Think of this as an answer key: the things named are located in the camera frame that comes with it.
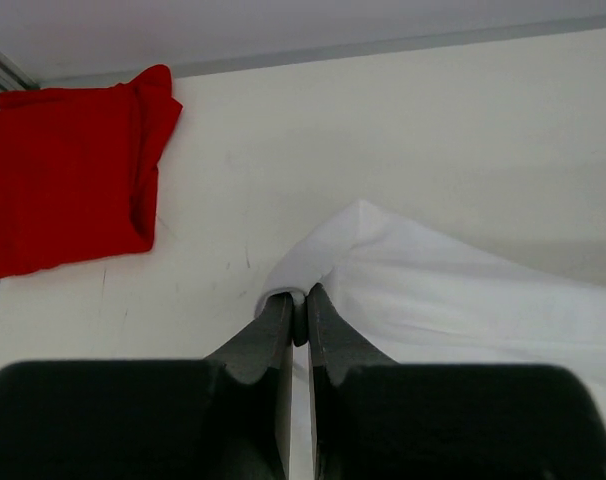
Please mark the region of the white t-shirt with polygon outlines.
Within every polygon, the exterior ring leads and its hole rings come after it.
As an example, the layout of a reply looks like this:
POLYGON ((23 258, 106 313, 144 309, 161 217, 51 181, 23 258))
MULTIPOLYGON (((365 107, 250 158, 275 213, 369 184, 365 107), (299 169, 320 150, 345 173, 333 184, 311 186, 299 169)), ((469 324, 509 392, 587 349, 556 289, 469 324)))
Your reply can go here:
POLYGON ((606 426, 606 287, 518 265, 363 200, 289 250, 262 293, 301 301, 315 285, 403 363, 566 368, 606 426))

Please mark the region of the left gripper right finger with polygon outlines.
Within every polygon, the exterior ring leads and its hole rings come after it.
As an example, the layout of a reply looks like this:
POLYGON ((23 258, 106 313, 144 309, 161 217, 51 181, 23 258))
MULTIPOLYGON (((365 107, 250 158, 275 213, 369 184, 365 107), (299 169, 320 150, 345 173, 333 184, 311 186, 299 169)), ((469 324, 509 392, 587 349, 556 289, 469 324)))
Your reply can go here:
POLYGON ((587 389, 548 365, 404 364, 307 297, 318 479, 606 479, 587 389))

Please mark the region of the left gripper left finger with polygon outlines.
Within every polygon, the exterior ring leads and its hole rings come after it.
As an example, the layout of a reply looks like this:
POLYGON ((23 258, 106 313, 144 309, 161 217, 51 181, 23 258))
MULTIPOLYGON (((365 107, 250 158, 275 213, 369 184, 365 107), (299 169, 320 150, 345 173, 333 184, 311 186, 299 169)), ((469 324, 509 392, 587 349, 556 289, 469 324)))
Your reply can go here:
POLYGON ((188 360, 24 361, 0 370, 0 479, 284 479, 287 294, 188 360))

